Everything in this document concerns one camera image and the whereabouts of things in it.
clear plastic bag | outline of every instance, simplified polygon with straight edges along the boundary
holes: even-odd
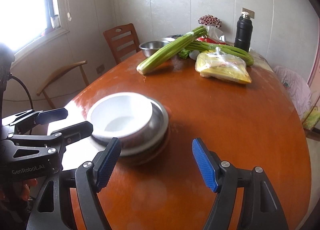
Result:
[[[198,55],[195,69],[201,77],[215,77],[240,84],[251,83],[245,62],[236,56],[225,54],[216,47],[215,51],[205,51]]]

chair leg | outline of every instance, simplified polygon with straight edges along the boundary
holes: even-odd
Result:
[[[47,93],[46,93],[44,90],[42,91],[42,93],[43,93],[45,99],[47,100],[48,104],[50,105],[50,107],[51,107],[52,109],[56,109],[56,107],[54,106],[53,102],[52,102],[51,99],[48,97]]]
[[[84,81],[85,85],[89,86],[90,83],[89,83],[89,81],[87,79],[87,76],[84,73],[84,70],[83,70],[82,66],[79,66],[79,68],[80,68],[80,72],[81,72],[81,75],[82,75],[82,78],[83,78],[83,81]]]

pink cloth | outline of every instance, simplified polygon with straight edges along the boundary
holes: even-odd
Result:
[[[273,70],[286,88],[300,119],[302,119],[303,114],[311,108],[311,90],[307,82],[298,73],[286,67],[276,66]]]

reddish-brown tabletop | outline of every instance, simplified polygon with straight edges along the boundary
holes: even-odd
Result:
[[[201,137],[220,159],[243,169],[261,166],[282,204],[289,229],[307,212],[311,169],[308,147],[291,100],[270,71],[248,68],[249,85],[200,77],[191,59],[173,58],[153,73],[136,71],[141,52],[120,63],[76,96],[66,120],[49,130],[84,121],[90,107],[109,94],[131,91],[161,102],[172,111],[171,135],[164,151],[145,165],[117,163],[99,200],[113,230],[202,229],[215,199],[201,177],[191,151]],[[103,150],[92,138],[69,145],[65,169],[76,168]],[[236,229],[242,192],[229,229]],[[85,229],[76,191],[73,210],[78,229]]]

black thermos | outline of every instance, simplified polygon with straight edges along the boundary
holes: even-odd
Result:
[[[235,47],[249,52],[252,29],[253,26],[252,21],[250,20],[250,15],[247,12],[242,12],[237,22]]]

